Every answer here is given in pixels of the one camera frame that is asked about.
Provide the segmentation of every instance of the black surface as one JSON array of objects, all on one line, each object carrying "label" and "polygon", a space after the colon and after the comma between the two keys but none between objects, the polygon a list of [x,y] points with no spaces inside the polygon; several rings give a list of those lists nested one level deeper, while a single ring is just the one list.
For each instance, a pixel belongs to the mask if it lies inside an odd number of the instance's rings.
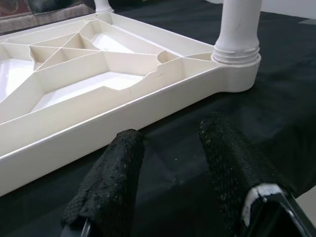
[{"label": "black surface", "polygon": [[[119,14],[214,44],[221,5],[165,0]],[[296,186],[316,182],[316,26],[262,13],[262,62],[249,91],[220,93],[142,129],[149,140],[140,173],[134,236],[221,235],[216,196],[198,127],[210,111],[227,115]],[[63,208],[103,150],[0,197],[1,237],[58,237]]]},{"label": "black surface", "polygon": [[80,4],[81,0],[28,0],[28,2],[33,14],[41,14]]}]

